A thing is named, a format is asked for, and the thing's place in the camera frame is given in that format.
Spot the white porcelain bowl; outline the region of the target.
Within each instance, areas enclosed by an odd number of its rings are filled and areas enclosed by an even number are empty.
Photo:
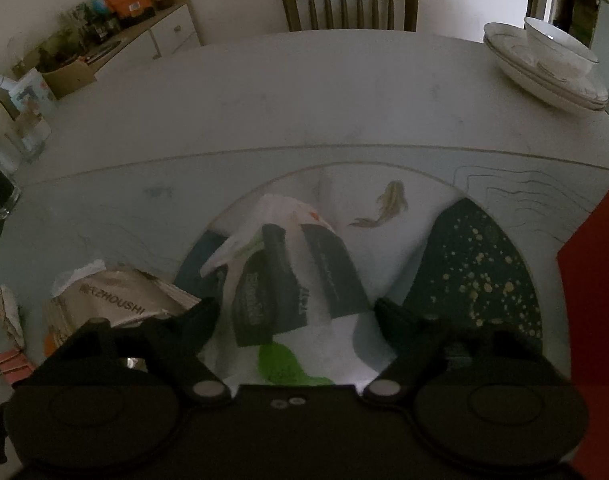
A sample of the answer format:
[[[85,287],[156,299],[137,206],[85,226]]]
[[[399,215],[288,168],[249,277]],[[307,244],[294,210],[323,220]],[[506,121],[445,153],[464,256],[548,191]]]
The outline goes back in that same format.
[[[536,63],[560,80],[579,79],[598,64],[597,55],[581,41],[551,23],[527,16],[525,33]]]

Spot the drinking glass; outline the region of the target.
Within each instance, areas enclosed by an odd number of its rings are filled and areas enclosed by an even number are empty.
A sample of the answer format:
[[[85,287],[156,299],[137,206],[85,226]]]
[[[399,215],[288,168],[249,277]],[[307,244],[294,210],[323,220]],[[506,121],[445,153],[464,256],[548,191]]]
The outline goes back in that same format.
[[[26,162],[33,162],[44,151],[52,129],[40,113],[25,110],[14,121],[16,145]]]

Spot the beige paper package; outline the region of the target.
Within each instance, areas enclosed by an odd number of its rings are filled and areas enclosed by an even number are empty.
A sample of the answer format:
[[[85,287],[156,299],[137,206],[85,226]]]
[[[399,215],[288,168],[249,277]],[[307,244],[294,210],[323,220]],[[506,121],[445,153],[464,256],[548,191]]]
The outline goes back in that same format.
[[[199,299],[150,273],[96,259],[82,268],[59,274],[44,308],[47,335],[44,353],[56,349],[92,318],[111,326],[132,327],[147,318],[181,315]]]

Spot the brown cardboard box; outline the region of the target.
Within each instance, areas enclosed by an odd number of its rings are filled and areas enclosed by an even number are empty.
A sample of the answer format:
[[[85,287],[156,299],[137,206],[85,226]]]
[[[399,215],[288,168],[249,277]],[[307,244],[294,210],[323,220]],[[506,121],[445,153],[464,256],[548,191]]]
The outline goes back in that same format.
[[[46,84],[58,100],[96,81],[94,70],[80,58],[51,72],[42,72]]]

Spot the white side cabinet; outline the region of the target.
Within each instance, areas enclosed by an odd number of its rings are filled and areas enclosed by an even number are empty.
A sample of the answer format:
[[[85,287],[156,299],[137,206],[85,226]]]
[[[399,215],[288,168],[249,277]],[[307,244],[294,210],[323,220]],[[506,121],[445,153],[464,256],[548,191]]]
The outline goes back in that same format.
[[[102,46],[91,50],[88,64],[96,80],[110,73],[148,64],[158,58],[200,47],[190,0],[174,0],[170,8],[122,30]]]

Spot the stacked white plates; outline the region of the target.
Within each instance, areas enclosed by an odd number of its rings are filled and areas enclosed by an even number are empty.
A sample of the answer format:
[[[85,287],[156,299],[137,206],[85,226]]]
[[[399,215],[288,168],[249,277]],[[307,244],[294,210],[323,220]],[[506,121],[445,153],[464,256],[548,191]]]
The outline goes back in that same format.
[[[602,112],[607,108],[608,90],[596,76],[562,81],[547,74],[528,46],[525,29],[487,23],[483,42],[495,56],[499,69],[521,89],[544,103],[576,115]]]

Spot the pink binder clip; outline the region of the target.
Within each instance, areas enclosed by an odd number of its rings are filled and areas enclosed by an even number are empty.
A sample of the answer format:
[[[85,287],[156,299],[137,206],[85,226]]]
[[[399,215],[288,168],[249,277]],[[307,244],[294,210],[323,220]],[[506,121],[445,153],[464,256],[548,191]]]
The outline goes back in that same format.
[[[34,370],[35,366],[21,350],[0,353],[0,378],[7,385],[27,379]]]

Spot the white green black plastic bag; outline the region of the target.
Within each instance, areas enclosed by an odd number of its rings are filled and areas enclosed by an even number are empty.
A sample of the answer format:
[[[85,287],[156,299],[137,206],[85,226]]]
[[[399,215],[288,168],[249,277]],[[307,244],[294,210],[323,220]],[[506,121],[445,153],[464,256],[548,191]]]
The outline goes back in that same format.
[[[300,200],[262,196],[199,275],[221,305],[200,356],[233,389],[364,388],[395,358],[344,241]]]

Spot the round fish pattern placemat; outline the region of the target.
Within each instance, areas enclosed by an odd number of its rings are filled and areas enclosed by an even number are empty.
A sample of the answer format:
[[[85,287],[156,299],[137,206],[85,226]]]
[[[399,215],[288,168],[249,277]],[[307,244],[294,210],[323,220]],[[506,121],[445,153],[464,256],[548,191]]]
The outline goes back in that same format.
[[[382,162],[314,165],[273,178],[218,212],[178,269],[175,282],[210,296],[199,271],[260,198],[276,194],[312,206],[342,238],[368,299],[385,298],[420,316],[477,328],[507,323],[562,374],[566,339],[556,339],[549,271],[498,214],[455,185]]]

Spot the red cardboard storage box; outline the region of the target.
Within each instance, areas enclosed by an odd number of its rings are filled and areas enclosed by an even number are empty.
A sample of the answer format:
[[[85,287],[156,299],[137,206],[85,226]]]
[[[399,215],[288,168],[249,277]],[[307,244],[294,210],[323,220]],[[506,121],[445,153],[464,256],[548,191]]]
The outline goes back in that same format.
[[[589,406],[572,463],[609,479],[609,191],[557,255],[568,318],[571,380]]]

